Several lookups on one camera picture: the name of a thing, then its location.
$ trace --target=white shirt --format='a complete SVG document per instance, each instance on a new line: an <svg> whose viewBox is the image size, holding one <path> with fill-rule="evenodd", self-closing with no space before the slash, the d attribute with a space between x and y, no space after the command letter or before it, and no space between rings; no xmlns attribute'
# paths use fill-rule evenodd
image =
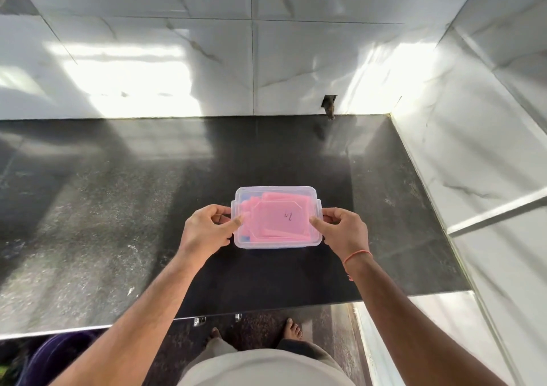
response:
<svg viewBox="0 0 547 386"><path fill-rule="evenodd" d="M325 363L277 349L229 353L198 363L178 386L355 386Z"/></svg>

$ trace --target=hand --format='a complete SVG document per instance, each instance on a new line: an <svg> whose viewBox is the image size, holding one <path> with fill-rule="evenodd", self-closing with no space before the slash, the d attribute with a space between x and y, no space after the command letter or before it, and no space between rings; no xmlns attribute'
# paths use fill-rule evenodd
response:
<svg viewBox="0 0 547 386"><path fill-rule="evenodd" d="M370 252L369 232L357 213L340 208L323 208L323 220L311 217L310 223L323 234L325 244L342 261L353 252Z"/></svg>
<svg viewBox="0 0 547 386"><path fill-rule="evenodd" d="M241 226L242 217L230 220L224 216L229 213L230 208L218 204L196 210L184 224L178 254L201 268L221 246L230 244L230 237Z"/></svg>

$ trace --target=forearm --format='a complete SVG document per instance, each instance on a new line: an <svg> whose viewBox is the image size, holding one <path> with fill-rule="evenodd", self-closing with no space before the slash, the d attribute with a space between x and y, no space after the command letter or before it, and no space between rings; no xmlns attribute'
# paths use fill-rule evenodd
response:
<svg viewBox="0 0 547 386"><path fill-rule="evenodd" d="M407 386L505 385L429 320L368 254L346 263Z"/></svg>
<svg viewBox="0 0 547 386"><path fill-rule="evenodd" d="M175 256L120 319L51 385L141 385L198 269L182 255Z"/></svg>

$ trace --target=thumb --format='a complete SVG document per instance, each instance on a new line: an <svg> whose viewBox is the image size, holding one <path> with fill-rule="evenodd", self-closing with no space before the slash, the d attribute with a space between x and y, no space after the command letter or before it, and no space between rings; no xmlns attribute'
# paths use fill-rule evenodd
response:
<svg viewBox="0 0 547 386"><path fill-rule="evenodd" d="M240 215L238 217L234 217L229 222L226 222L225 224L221 224L218 227L222 229L223 232L227 234L234 233L241 225L243 224L243 216Z"/></svg>
<svg viewBox="0 0 547 386"><path fill-rule="evenodd" d="M317 229L319 233L323 236L325 236L325 234L328 233L330 229L335 226L334 224L328 224L324 220L321 220L315 216L310 217L310 223L311 226Z"/></svg>

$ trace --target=person's right hand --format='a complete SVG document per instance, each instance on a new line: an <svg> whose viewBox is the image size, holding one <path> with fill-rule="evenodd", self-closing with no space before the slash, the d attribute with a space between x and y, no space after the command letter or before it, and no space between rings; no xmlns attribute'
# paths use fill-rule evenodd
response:
<svg viewBox="0 0 547 386"><path fill-rule="evenodd" d="M323 208L323 220L311 217L310 223L323 234L325 244L342 261L353 252L370 252L369 232L357 213L340 208Z"/></svg>

